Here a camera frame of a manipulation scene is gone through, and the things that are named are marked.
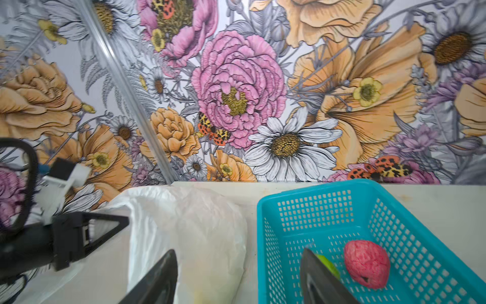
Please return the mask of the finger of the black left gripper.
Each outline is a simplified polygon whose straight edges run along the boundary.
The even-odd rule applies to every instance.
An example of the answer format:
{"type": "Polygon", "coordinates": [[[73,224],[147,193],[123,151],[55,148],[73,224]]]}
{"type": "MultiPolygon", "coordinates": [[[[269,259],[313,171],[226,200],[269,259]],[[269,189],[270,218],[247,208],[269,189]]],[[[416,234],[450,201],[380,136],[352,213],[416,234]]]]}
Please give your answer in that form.
{"type": "Polygon", "coordinates": [[[53,217],[53,268],[61,271],[86,258],[129,224],[126,216],[95,212],[72,212],[53,217]]]}

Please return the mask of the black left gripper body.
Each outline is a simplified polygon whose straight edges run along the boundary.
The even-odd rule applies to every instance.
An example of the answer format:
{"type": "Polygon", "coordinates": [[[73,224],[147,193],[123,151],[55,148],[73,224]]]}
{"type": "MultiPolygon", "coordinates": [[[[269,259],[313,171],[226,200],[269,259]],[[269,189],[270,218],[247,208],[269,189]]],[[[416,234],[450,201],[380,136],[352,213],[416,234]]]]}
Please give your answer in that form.
{"type": "Polygon", "coordinates": [[[27,225],[14,236],[1,240],[1,279],[10,279],[47,265],[55,266],[51,224],[27,225]]]}

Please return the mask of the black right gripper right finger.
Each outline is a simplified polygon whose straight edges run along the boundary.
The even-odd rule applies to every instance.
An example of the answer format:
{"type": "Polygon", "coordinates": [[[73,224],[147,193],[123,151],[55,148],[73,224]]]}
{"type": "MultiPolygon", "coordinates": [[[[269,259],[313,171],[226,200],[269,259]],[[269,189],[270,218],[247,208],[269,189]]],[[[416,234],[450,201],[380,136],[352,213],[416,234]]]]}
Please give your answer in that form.
{"type": "Polygon", "coordinates": [[[299,276],[302,302],[305,304],[359,304],[348,289],[308,248],[305,248],[301,255],[299,276]]]}

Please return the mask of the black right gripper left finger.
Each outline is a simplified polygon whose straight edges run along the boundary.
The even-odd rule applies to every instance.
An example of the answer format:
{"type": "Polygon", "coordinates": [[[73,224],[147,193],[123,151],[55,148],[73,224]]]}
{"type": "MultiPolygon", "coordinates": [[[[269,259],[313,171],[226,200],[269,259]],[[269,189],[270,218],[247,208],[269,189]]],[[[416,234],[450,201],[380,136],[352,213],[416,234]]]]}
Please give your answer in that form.
{"type": "Polygon", "coordinates": [[[178,280],[174,249],[168,250],[119,304],[172,304],[178,280]]]}

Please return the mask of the green fruit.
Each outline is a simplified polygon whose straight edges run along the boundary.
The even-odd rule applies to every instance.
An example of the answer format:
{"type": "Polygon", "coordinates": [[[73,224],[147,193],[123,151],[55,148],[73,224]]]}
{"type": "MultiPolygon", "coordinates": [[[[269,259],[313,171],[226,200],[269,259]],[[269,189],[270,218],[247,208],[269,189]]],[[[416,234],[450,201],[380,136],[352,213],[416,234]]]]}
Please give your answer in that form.
{"type": "Polygon", "coordinates": [[[334,277],[336,277],[337,280],[340,280],[340,273],[336,266],[324,255],[317,255],[317,257],[320,262],[324,264],[324,266],[334,275],[334,277]]]}

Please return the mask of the pink red round fruit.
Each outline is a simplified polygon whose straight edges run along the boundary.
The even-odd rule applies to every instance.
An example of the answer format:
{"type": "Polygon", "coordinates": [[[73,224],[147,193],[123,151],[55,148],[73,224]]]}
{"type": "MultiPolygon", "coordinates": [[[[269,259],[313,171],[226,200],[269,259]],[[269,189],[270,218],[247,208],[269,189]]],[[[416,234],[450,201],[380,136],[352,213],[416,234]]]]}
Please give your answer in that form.
{"type": "Polygon", "coordinates": [[[386,287],[391,271],[387,252],[367,240],[348,242],[344,247],[346,270],[358,284],[378,290],[386,287]]]}

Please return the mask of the white translucent plastic bag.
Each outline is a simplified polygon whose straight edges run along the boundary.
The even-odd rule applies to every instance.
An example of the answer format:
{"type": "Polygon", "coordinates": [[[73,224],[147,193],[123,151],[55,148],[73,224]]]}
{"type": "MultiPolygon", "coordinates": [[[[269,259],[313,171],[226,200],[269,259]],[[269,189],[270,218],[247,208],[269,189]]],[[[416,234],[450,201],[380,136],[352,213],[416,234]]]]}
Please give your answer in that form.
{"type": "Polygon", "coordinates": [[[174,250],[176,303],[233,302],[244,273],[248,226],[228,198],[198,188],[133,187],[97,213],[129,218],[127,291],[174,250]]]}

